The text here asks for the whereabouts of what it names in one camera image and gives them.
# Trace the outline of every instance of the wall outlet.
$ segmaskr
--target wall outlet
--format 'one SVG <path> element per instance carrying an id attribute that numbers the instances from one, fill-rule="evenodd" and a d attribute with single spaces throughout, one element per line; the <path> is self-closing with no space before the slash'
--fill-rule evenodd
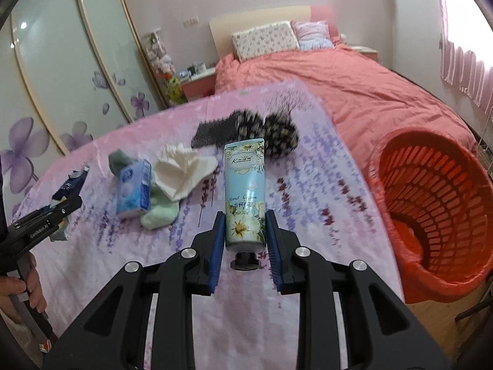
<path id="1" fill-rule="evenodd" d="M 192 27 L 194 25 L 197 25 L 198 23 L 199 23 L 199 17 L 189 18 L 189 19 L 185 19 L 185 21 L 183 21 L 183 26 L 184 27 Z"/>

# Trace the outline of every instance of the tissue pack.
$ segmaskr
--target tissue pack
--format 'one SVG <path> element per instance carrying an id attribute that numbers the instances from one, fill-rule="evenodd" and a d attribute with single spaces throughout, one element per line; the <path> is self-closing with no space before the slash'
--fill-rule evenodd
<path id="1" fill-rule="evenodd" d="M 116 215 L 134 218 L 149 210 L 151 164 L 139 160 L 126 166 L 118 177 L 118 201 Z"/>

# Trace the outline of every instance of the tube cap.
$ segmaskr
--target tube cap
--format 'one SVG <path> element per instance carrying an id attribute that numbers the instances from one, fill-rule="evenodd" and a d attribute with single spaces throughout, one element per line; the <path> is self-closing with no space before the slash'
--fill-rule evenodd
<path id="1" fill-rule="evenodd" d="M 231 268 L 238 271 L 258 270 L 260 265 L 260 260 L 253 252 L 236 253 L 236 258 L 231 262 Z"/>

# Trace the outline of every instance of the tiled floor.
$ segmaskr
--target tiled floor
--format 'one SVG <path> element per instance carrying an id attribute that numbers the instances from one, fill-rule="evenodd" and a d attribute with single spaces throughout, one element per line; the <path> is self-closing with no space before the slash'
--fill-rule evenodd
<path id="1" fill-rule="evenodd" d="M 452 361 L 457 359 L 460 346 L 481 324 L 482 318 L 489 309 L 484 309 L 458 323 L 454 321 L 454 318 L 460 312 L 477 304 L 483 297 L 486 288 L 486 284 L 484 284 L 465 298 L 453 303 L 438 303 L 428 300 L 408 305 Z"/>

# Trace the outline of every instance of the purple flower decal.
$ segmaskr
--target purple flower decal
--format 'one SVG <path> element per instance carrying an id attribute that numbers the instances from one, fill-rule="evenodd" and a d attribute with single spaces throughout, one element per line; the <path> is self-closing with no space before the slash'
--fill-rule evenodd
<path id="1" fill-rule="evenodd" d="M 149 110 L 149 101 L 144 100 L 145 94 L 139 92 L 137 96 L 132 96 L 130 104 L 135 107 L 135 115 L 137 118 L 144 117 L 144 111 Z"/>
<path id="2" fill-rule="evenodd" d="M 85 134 L 87 131 L 87 124 L 83 121 L 77 121 L 73 124 L 72 134 L 60 135 L 60 139 L 69 151 L 74 151 L 79 147 L 92 142 L 93 137 L 91 134 Z"/>
<path id="3" fill-rule="evenodd" d="M 125 84 L 127 83 L 127 82 L 125 81 L 125 79 L 118 79 L 118 80 L 116 80 L 116 75 L 115 75 L 115 74 L 113 74 L 113 81 L 114 81 L 114 83 L 116 83 L 118 86 L 125 86 Z"/>
<path id="4" fill-rule="evenodd" d="M 108 81 L 99 71 L 94 71 L 93 82 L 96 88 L 109 88 Z"/>
<path id="5" fill-rule="evenodd" d="M 113 74 L 112 78 L 113 78 L 113 81 L 115 82 L 115 84 L 117 84 L 118 86 L 125 86 L 125 84 L 126 84 L 125 79 L 118 79 L 117 80 L 116 74 Z M 94 71 L 93 82 L 94 82 L 94 85 L 96 86 L 96 88 L 109 88 L 108 81 L 106 80 L 105 76 L 102 73 L 100 73 L 100 71 Z"/>
<path id="6" fill-rule="evenodd" d="M 31 158 L 41 156 L 50 143 L 50 136 L 46 129 L 34 132 L 34 120 L 25 117 L 12 125 L 8 133 L 8 142 L 11 150 L 0 152 L 2 160 L 2 174 L 10 172 L 10 191 L 13 194 L 20 193 L 29 183 L 31 178 L 37 179 L 34 174 L 34 165 Z"/>

